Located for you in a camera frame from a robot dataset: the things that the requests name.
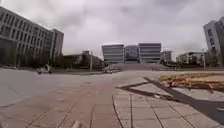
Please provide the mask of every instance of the lamp post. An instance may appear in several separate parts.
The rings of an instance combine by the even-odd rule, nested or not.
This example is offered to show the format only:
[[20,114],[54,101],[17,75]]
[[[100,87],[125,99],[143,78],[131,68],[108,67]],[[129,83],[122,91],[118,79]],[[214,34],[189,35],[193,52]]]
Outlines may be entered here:
[[90,64],[89,70],[90,70],[90,72],[92,72],[92,70],[93,70],[93,52],[92,51],[90,51],[90,63],[89,64]]
[[202,49],[203,52],[203,65],[204,65],[204,69],[206,68],[206,62],[205,62],[205,52],[204,49]]

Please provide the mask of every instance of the sidewalk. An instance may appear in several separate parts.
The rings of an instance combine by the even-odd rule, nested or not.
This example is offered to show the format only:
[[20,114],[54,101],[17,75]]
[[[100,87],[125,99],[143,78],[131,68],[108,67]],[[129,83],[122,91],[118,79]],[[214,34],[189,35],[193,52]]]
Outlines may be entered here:
[[217,122],[224,123],[223,112],[213,111],[211,104],[187,98],[185,102],[169,89],[138,81],[118,86],[115,108],[124,128],[224,128]]
[[71,128],[78,121],[89,128],[121,128],[113,107],[113,85],[63,87],[1,108],[6,128]]

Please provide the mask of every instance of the tall building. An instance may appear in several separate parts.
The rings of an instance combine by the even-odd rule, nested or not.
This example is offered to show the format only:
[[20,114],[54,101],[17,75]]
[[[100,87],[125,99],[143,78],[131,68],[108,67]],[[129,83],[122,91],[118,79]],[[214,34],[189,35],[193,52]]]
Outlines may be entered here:
[[207,46],[220,65],[224,65],[224,17],[219,21],[210,21],[204,25]]
[[138,45],[128,45],[125,47],[125,61],[138,61],[139,50]]
[[161,52],[160,60],[164,60],[165,62],[172,61],[172,51]]
[[159,63],[161,43],[140,43],[138,46],[141,63]]
[[104,61],[108,63],[124,63],[124,45],[103,45]]
[[16,61],[27,55],[54,59],[61,54],[63,36],[56,29],[48,30],[0,7],[0,58],[10,54]]
[[53,41],[51,44],[51,58],[54,59],[62,53],[64,33],[57,29],[52,29]]

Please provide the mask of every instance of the cloud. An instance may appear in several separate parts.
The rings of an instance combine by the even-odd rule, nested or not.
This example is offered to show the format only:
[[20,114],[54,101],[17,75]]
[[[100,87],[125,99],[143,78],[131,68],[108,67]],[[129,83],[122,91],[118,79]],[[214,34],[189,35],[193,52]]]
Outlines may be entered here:
[[3,6],[65,33],[63,53],[105,43],[162,42],[174,55],[206,48],[202,26],[224,16],[223,0],[5,0]]

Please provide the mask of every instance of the car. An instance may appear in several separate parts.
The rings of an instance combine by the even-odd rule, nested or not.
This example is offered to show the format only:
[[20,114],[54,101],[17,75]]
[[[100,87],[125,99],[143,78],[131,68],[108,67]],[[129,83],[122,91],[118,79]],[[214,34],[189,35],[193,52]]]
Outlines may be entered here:
[[42,73],[48,73],[51,74],[52,73],[52,67],[48,64],[44,65],[44,67],[38,68],[37,69],[37,74],[42,74]]

